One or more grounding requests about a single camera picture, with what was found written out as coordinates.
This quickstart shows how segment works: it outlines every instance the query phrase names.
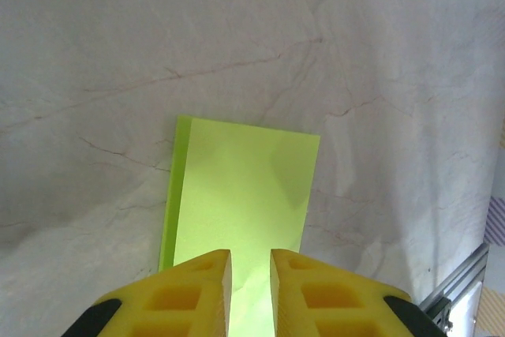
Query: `marble surface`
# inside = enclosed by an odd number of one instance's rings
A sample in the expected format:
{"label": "marble surface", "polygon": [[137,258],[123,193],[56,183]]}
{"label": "marble surface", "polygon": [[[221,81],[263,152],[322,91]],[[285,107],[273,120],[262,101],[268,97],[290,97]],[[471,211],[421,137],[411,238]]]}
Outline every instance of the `marble surface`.
{"label": "marble surface", "polygon": [[303,253],[420,301],[482,241],[503,0],[0,10],[0,335],[60,335],[156,270],[180,113],[322,136]]}

